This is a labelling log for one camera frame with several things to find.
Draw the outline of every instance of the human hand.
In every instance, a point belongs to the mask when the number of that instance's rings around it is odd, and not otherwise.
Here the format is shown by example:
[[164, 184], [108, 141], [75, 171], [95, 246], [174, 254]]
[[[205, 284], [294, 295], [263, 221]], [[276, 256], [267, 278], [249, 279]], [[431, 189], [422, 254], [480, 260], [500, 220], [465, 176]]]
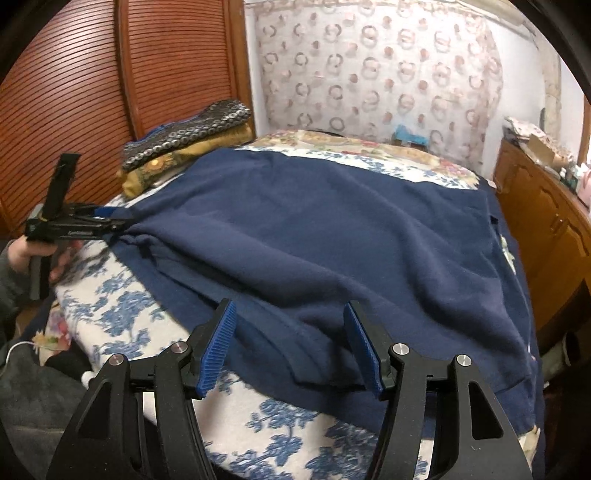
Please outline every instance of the human hand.
[[[69, 247], [60, 255], [57, 265], [49, 274], [49, 281], [55, 283], [64, 274], [66, 267], [74, 258], [76, 252], [82, 248], [83, 242], [80, 240], [71, 241]], [[56, 244], [47, 244], [44, 242], [27, 241], [24, 235], [8, 247], [8, 264], [11, 268], [21, 274], [26, 274], [29, 269], [31, 257], [49, 257], [57, 251]]]

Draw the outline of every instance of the dark clothing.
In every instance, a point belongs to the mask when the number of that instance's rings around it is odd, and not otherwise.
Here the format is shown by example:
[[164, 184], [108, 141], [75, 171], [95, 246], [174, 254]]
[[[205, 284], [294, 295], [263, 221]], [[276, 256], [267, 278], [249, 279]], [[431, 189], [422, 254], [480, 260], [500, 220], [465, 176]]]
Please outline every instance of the dark clothing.
[[28, 275], [16, 273], [8, 264], [8, 247], [0, 252], [0, 347], [14, 336], [14, 320], [25, 300]]
[[[61, 434], [86, 391], [80, 382], [40, 367], [31, 345], [14, 348], [5, 366], [8, 349], [17, 342], [10, 340], [28, 280], [10, 268], [5, 248], [0, 254], [0, 477], [7, 480], [27, 478], [19, 473], [18, 461], [33, 478], [46, 477]], [[47, 321], [48, 310], [41, 310]]]
[[258, 391], [377, 432], [343, 328], [359, 300], [418, 353], [475, 359], [517, 433], [533, 427], [532, 314], [487, 191], [218, 149], [131, 209], [115, 254], [189, 331], [232, 298], [228, 367]]

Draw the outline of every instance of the cardboard box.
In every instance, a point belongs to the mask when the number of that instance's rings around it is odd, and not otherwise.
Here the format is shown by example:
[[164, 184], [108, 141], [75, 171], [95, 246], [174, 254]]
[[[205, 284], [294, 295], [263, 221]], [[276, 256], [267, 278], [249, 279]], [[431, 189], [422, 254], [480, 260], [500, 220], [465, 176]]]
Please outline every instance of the cardboard box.
[[554, 153], [554, 150], [548, 145], [545, 145], [539, 137], [536, 137], [533, 134], [530, 135], [530, 141], [527, 143], [527, 148], [529, 148], [544, 165], [554, 168], [554, 164], [556, 163], [555, 157], [557, 157], [557, 155]]

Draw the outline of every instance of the metal screw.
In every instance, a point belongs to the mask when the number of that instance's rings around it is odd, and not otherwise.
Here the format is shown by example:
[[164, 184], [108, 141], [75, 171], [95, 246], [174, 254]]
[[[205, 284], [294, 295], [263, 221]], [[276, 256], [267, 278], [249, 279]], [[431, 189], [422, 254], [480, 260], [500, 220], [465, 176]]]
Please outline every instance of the metal screw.
[[125, 357], [123, 355], [121, 355], [120, 353], [116, 353], [114, 355], [111, 355], [111, 357], [109, 358], [109, 363], [116, 367], [117, 365], [121, 365], [124, 359]]
[[472, 358], [464, 354], [458, 355], [456, 360], [457, 363], [459, 363], [463, 367], [469, 367], [470, 365], [472, 365]]
[[406, 355], [409, 353], [410, 348], [408, 348], [408, 345], [405, 345], [404, 343], [397, 343], [392, 347], [392, 350], [398, 355]]
[[176, 342], [170, 346], [170, 349], [174, 353], [183, 353], [183, 352], [187, 351], [187, 348], [189, 348], [189, 346], [187, 345], [187, 342]]

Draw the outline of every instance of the white cable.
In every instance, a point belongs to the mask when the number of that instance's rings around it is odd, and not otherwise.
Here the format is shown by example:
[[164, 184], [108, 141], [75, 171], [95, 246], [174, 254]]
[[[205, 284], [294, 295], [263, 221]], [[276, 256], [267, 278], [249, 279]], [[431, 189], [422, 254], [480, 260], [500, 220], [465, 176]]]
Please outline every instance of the white cable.
[[46, 347], [46, 346], [40, 346], [40, 345], [37, 345], [35, 342], [18, 342], [18, 343], [15, 343], [15, 344], [14, 344], [14, 345], [12, 345], [12, 346], [9, 348], [9, 350], [8, 350], [8, 353], [7, 353], [7, 355], [6, 355], [6, 361], [4, 362], [4, 370], [2, 370], [2, 372], [0, 372], [0, 377], [2, 377], [2, 376], [4, 375], [4, 372], [6, 371], [6, 368], [8, 367], [8, 360], [9, 360], [9, 358], [10, 358], [10, 354], [11, 354], [11, 353], [12, 353], [12, 351], [13, 351], [13, 350], [14, 350], [14, 349], [15, 349], [17, 346], [19, 346], [19, 345], [32, 345], [32, 346], [35, 346], [35, 347], [44, 348], [44, 349], [46, 349], [46, 350], [51, 350], [51, 351], [53, 351], [53, 352], [58, 352], [58, 351], [61, 351], [61, 350], [57, 350], [57, 349], [55, 349], [55, 348], [48, 348], [48, 347]]
[[0, 377], [4, 375], [4, 372], [8, 368], [8, 360], [10, 359], [10, 354], [19, 345], [35, 345], [35, 342], [18, 342], [18, 343], [15, 343], [14, 345], [12, 345], [8, 349], [8, 354], [6, 355], [6, 361], [4, 362], [4, 370], [2, 370], [2, 372], [0, 372]]

